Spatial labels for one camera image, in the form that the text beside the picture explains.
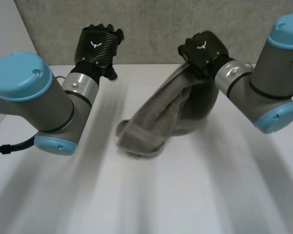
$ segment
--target white logo on hand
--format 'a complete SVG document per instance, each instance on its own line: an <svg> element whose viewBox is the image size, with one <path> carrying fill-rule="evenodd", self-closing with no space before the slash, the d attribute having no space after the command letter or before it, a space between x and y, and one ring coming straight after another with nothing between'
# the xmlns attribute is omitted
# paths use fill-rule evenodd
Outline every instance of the white logo on hand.
<svg viewBox="0 0 293 234"><path fill-rule="evenodd" d="M197 49L206 49L206 41L204 42L204 45L198 46Z"/></svg>
<svg viewBox="0 0 293 234"><path fill-rule="evenodd" d="M93 44L93 42L92 42L92 41L91 41L90 43L91 43L91 45L93 46L93 48L97 48L99 45L102 45L102 43L100 43L100 44L97 44L97 45L96 45L96 44Z"/></svg>

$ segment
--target gray cloth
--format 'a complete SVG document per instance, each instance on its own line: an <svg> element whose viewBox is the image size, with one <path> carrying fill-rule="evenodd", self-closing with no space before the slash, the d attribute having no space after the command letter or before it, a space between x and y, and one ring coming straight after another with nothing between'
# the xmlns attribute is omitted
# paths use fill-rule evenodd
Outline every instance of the gray cloth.
<svg viewBox="0 0 293 234"><path fill-rule="evenodd" d="M179 67L130 120L116 129L116 145L128 153L158 155L170 136L195 130L214 106L218 89L195 66Z"/></svg>

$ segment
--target gray wall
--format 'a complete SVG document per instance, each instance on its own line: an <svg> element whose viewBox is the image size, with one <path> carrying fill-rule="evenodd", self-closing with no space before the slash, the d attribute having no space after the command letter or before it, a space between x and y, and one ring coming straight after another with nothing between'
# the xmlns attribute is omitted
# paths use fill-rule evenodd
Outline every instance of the gray wall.
<svg viewBox="0 0 293 234"><path fill-rule="evenodd" d="M115 63L181 63L178 45L212 30L231 56L257 61L267 33L293 0L15 0L40 56L73 64L81 29L112 23L125 41Z"/></svg>

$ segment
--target white surface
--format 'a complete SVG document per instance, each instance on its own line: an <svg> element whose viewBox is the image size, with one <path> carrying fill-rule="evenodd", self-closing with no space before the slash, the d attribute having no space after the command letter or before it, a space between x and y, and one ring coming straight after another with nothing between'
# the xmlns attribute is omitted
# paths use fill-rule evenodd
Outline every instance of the white surface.
<svg viewBox="0 0 293 234"><path fill-rule="evenodd" d="M0 0L0 58L18 51L36 52L14 1Z"/></svg>
<svg viewBox="0 0 293 234"><path fill-rule="evenodd" d="M0 155L0 234L293 234L293 123L263 135L220 94L199 130L157 158L132 158L113 142L116 125L177 65L115 67L74 156ZM8 116L0 144L34 133Z"/></svg>

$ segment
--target red wire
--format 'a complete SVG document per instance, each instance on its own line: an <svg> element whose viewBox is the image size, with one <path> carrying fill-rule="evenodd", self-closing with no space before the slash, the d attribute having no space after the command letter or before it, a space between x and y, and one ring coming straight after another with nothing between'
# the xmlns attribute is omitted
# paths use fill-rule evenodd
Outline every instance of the red wire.
<svg viewBox="0 0 293 234"><path fill-rule="evenodd" d="M63 76L57 76L57 77L55 77L55 79L58 79L58 78L63 78L63 79L65 79L65 77L63 77Z"/></svg>

